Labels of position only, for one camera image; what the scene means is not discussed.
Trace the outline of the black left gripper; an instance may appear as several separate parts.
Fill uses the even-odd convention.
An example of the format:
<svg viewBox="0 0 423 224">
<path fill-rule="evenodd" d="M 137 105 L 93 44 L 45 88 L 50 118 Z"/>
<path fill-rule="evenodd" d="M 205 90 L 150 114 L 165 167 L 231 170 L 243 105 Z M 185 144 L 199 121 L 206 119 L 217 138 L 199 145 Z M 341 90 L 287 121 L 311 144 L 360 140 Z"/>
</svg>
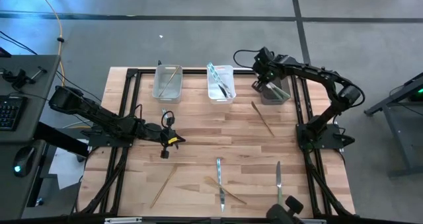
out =
<svg viewBox="0 0 423 224">
<path fill-rule="evenodd" d="M 164 139 L 162 138 L 163 128 L 161 128 L 160 126 L 152 128 L 153 130 L 152 141 L 156 143 L 160 143 L 163 146 L 163 149 L 161 151 L 162 159 L 168 159 L 169 157 L 169 151 L 167 150 L 168 147 L 175 146 L 176 149 L 179 149 L 179 144 L 186 141 L 185 138 L 178 135 L 177 132 L 174 129 L 172 129 L 172 125 L 174 124 L 174 122 L 175 122 L 174 117 L 169 117 L 166 119 L 166 126 L 167 126 L 166 130 L 167 130 L 167 135 L 169 140 L 167 140 L 165 143 L 164 143 Z"/>
</svg>

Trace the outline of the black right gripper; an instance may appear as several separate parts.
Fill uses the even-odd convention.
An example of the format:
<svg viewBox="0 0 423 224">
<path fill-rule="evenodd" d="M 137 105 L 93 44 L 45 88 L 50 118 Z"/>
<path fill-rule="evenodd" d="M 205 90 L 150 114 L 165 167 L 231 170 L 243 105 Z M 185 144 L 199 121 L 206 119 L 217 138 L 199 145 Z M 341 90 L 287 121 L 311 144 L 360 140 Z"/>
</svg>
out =
<svg viewBox="0 0 423 224">
<path fill-rule="evenodd" d="M 268 89 L 273 89 L 271 83 L 269 82 L 272 82 L 278 77 L 278 68 L 272 63 L 258 63 L 256 64 L 256 74 L 258 80 L 252 84 L 252 88 L 256 92 L 261 93 L 264 90 L 265 85 Z"/>
</svg>

